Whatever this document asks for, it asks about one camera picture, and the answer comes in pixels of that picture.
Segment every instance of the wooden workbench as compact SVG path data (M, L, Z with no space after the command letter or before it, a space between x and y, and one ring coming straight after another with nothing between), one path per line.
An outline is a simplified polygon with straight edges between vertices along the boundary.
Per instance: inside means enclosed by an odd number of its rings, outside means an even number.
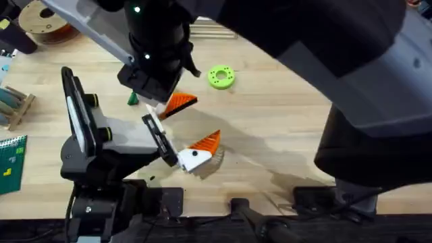
M162 160L142 168L132 178L151 186L181 186L184 214L225 215L232 197L247 197L251 207L266 214L285 214L291 190L301 185L332 185L313 157L321 137L329 102L296 74L245 40L194 40L195 63L201 78L185 73L178 90L198 96L193 107L164 121L180 149L221 129L223 159L197 173L185 174ZM206 72L217 64L236 70L230 90L215 90ZM122 64L80 35L67 43L41 47L13 61L4 85L36 95L17 131L0 131L0 138L28 135L22 189L0 196L0 219L62 218L72 183L60 176L60 148L70 135L61 85L62 66L73 69L86 92L100 98L105 115L141 122L143 105L126 105L130 91L117 81ZM411 186L379 199L380 213L429 213L432 186Z

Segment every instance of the gray robot arm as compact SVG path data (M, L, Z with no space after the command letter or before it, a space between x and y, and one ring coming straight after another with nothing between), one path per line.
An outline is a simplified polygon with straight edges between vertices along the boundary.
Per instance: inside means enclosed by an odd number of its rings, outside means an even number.
M123 10L89 0L43 2L120 61L133 60ZM432 29L404 0L178 3L278 59L369 136L432 130Z

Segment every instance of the orange triangular piece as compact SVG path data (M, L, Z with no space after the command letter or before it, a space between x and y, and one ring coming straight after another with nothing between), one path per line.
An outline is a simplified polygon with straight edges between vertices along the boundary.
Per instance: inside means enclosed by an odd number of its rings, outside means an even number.
M159 115L159 119L166 119L175 113L195 104L198 101L196 96L185 93L174 93L169 100L165 111Z
M219 141L221 140L221 130L218 130L201 141L193 144L189 147L189 149L196 149L202 151L209 151L212 155L216 153L217 148L219 147Z

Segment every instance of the green gear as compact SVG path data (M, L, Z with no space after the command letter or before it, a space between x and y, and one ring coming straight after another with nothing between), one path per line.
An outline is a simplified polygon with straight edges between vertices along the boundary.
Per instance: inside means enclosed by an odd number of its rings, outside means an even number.
M225 75L224 79L219 79L218 74ZM207 76L209 83L213 88L224 90L232 86L236 79L234 70L227 65L216 65L210 69Z

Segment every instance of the wooden rack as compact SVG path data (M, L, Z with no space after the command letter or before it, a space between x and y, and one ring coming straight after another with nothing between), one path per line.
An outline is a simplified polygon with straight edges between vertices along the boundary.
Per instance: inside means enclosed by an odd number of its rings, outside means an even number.
M27 110L30 108L34 98L33 94L23 94L22 92L6 86L4 90L7 90L11 95L19 100L18 108L12 108L5 103L0 103L0 114L4 115L9 123L5 126L5 129L13 131L16 126L21 123L23 116L26 114Z

